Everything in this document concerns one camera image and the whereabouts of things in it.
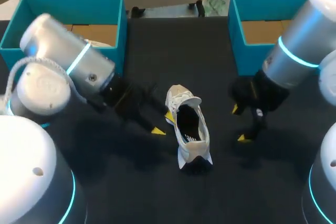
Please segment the blue cardboard box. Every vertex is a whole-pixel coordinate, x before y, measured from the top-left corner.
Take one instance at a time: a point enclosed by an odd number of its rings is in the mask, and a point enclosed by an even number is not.
[[[117,25],[115,46],[96,49],[113,60],[116,72],[122,74],[127,39],[123,0],[20,0],[0,43],[0,54],[9,70],[25,56],[19,47],[22,34],[43,13],[49,13],[63,24]]]
[[[254,75],[274,44],[249,44],[242,22],[293,19],[306,0],[230,0],[228,28],[240,76]]]

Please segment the black clamp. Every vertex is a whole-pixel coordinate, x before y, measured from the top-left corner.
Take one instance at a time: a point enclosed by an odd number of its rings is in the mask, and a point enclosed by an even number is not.
[[[254,141],[259,132],[267,127],[266,115],[277,109],[288,97],[289,91],[272,82],[262,70],[253,77],[238,77],[229,90],[235,101],[232,114],[241,115],[249,107],[253,117],[252,126],[242,132],[238,141]]]

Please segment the black bracket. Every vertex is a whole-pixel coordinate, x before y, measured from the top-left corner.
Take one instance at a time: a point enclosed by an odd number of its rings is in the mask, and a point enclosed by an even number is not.
[[[133,7],[131,11],[131,18],[141,18],[145,10],[145,8],[139,9],[137,6]]]

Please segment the white sneaker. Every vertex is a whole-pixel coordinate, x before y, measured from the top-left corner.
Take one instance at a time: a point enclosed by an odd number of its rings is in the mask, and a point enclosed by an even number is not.
[[[175,128],[179,143],[177,157],[180,169],[198,156],[212,164],[209,131],[201,112],[201,102],[199,97],[195,97],[181,85],[171,86],[167,93],[165,104],[172,113],[172,120],[166,120]]]

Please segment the cable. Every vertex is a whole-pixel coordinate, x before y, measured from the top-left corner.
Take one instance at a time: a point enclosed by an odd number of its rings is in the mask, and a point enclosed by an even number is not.
[[[56,62],[47,59],[47,58],[36,58],[35,56],[29,56],[29,57],[25,57],[19,61],[17,61],[14,66],[12,67],[12,69],[10,70],[9,76],[8,76],[8,81],[7,81],[7,87],[6,87],[6,91],[3,97],[3,101],[4,104],[7,108],[7,104],[9,102],[9,99],[12,95],[12,88],[13,88],[13,83],[14,83],[14,79],[15,79],[15,75],[16,72],[24,65],[27,65],[29,63],[39,63],[42,64],[46,67],[52,67],[54,70],[56,70],[59,74],[61,74],[69,83],[71,89],[73,90],[73,92],[75,93],[75,95],[77,96],[77,98],[83,102],[83,103],[87,103],[87,99],[85,99],[83,96],[81,96],[76,87],[75,84],[73,83],[72,79],[67,75],[66,71]]]

